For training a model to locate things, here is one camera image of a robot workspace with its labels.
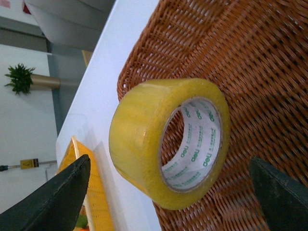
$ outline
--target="woven rattan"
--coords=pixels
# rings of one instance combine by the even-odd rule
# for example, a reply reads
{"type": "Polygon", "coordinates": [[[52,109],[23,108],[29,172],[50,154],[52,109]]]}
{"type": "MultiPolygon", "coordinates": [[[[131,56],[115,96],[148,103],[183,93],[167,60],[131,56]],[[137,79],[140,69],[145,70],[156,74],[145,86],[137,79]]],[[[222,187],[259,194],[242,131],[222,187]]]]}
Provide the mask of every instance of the woven rattan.
{"type": "MultiPolygon", "coordinates": [[[[248,163],[260,156],[308,187],[308,1],[161,0],[118,80],[121,99],[157,78],[205,78],[224,93],[231,143],[218,180],[196,204],[155,205],[162,230],[268,230],[248,163]]],[[[176,152],[178,114],[162,163],[176,152]]]]}

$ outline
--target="white table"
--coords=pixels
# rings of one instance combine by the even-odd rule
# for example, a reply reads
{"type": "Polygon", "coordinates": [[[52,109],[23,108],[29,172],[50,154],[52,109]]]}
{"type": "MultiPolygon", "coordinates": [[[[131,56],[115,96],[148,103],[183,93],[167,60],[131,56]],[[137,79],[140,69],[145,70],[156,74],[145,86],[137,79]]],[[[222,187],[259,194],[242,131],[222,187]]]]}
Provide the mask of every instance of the white table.
{"type": "Polygon", "coordinates": [[[118,174],[108,147],[109,127],[118,105],[117,78],[157,3],[115,2],[56,144],[58,163],[73,135],[93,150],[119,231],[161,230],[152,201],[118,174]]]}

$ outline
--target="tape core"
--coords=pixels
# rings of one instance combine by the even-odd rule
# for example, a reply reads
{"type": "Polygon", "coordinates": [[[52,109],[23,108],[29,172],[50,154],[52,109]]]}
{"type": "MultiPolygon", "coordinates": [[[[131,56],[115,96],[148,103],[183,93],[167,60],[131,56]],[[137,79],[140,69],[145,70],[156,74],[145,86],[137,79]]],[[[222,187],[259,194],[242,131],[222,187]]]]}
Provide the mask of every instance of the tape core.
{"type": "Polygon", "coordinates": [[[174,157],[159,166],[165,184],[173,191],[187,192],[207,178],[215,165],[221,147],[222,128],[220,114],[208,99],[194,97],[176,108],[167,121],[160,141],[159,159],[165,131],[176,114],[181,111],[184,132],[181,145],[174,157]]]}

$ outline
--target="tape roll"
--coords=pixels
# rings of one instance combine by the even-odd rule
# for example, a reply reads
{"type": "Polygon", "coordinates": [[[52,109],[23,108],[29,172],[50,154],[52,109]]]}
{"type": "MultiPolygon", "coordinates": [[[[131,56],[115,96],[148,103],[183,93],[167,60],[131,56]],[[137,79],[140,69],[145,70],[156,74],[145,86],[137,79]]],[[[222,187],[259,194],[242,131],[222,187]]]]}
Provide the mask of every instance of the tape roll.
{"type": "Polygon", "coordinates": [[[166,209],[201,199],[217,179],[230,140],[230,116],[222,92],[204,79],[149,80],[118,105],[109,133],[117,171],[166,209]],[[161,164],[165,131],[181,111],[184,132],[174,157],[161,164]]]}

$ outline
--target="yellow sign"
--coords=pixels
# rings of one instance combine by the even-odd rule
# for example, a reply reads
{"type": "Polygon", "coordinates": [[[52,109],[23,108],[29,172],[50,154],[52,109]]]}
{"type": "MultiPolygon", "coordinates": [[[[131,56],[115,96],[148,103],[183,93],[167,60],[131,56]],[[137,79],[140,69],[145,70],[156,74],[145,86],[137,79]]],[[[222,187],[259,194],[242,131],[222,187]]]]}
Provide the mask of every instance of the yellow sign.
{"type": "Polygon", "coordinates": [[[29,159],[29,160],[21,160],[20,161],[20,168],[21,169],[33,168],[33,167],[38,167],[38,166],[39,166],[38,159],[29,159]]]}

